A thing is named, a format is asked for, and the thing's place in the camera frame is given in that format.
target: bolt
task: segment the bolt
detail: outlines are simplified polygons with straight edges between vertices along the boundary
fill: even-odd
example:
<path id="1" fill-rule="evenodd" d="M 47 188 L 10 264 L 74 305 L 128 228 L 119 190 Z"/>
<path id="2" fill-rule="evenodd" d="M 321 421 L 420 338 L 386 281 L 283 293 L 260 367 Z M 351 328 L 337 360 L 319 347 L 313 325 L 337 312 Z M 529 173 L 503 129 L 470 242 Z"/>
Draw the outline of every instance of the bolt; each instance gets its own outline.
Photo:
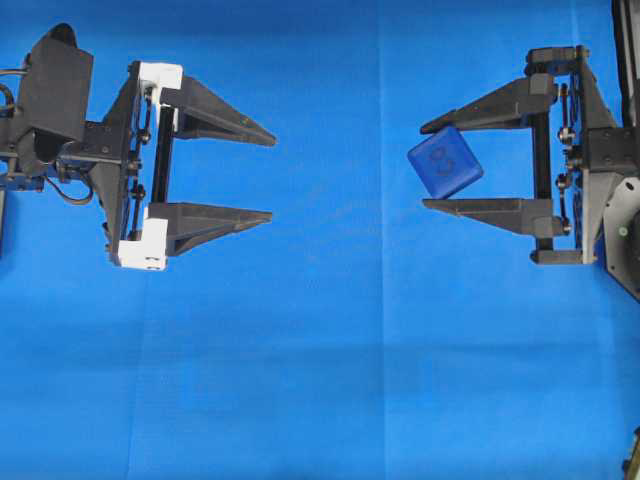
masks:
<path id="1" fill-rule="evenodd" d="M 140 133 L 140 141 L 143 145 L 146 145 L 151 140 L 151 134 L 148 131 Z"/>

